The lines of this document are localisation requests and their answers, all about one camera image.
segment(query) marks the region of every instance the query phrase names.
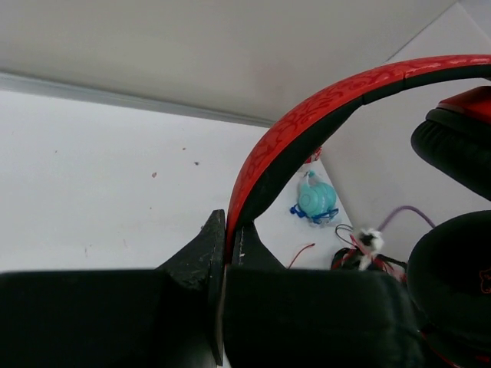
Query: red headphone headband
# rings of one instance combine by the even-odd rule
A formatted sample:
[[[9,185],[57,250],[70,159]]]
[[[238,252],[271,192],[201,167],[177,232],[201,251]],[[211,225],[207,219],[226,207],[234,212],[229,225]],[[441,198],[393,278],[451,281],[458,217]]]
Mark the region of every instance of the red headphone headband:
[[[310,154],[359,106],[413,87],[473,77],[491,77],[491,55],[426,57],[376,67],[326,87],[300,103],[258,141],[239,172],[227,216],[228,255],[232,254],[236,229],[253,221],[265,211]],[[342,117],[336,116],[334,113],[343,107],[348,109],[341,114]],[[308,140],[308,147],[304,147],[298,154],[300,157],[294,162],[283,160],[282,172],[278,174],[276,170],[277,176],[272,177],[268,172],[272,164],[278,161],[295,141],[303,144],[304,140],[300,138],[309,128],[317,125],[324,128],[321,134],[314,133],[312,129],[310,131],[312,137],[322,136],[323,140],[318,142],[320,144]],[[258,205],[254,210],[249,210],[248,216],[243,218],[246,202]]]

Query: black ear cushion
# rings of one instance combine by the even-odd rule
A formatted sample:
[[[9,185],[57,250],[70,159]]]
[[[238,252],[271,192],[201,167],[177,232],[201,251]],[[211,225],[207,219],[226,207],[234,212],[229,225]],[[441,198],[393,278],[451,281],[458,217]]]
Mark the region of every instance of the black ear cushion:
[[[413,132],[411,145],[430,165],[491,200],[491,126],[435,109]]]
[[[438,329],[469,347],[491,351],[491,211],[444,222],[416,244],[407,287]]]

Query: white wall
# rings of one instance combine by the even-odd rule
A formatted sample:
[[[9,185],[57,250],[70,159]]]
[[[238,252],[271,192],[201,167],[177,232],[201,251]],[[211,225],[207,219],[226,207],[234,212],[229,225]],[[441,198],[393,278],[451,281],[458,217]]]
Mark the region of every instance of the white wall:
[[[491,37],[491,1],[490,0],[460,0],[460,4],[481,27],[488,37]]]
[[[0,71],[276,120],[454,2],[1,0]]]
[[[461,5],[454,5],[391,60],[438,54],[491,53],[491,40]],[[415,205],[436,223],[488,209],[489,203],[425,163],[410,136],[440,100],[484,80],[434,84],[363,107],[325,144],[322,157],[354,224],[379,225],[396,206]],[[384,253],[407,259],[428,226],[400,214],[385,233]]]

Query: white shelf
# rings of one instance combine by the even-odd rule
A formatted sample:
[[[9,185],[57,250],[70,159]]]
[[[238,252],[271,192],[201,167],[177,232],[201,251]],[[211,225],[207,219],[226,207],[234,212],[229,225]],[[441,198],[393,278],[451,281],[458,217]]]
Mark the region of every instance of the white shelf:
[[[7,90],[0,100],[2,271],[162,264],[226,210],[266,131]],[[297,180],[258,218],[259,235],[284,264],[315,242],[295,266],[326,268],[341,245],[288,212]]]

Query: blue toy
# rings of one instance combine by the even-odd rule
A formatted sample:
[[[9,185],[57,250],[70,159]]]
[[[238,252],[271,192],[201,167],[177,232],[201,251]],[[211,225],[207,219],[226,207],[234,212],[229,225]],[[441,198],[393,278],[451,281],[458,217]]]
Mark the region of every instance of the blue toy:
[[[290,208],[290,213],[318,225],[330,222],[339,213],[335,208],[337,199],[334,188],[309,170],[298,185],[298,201]]]

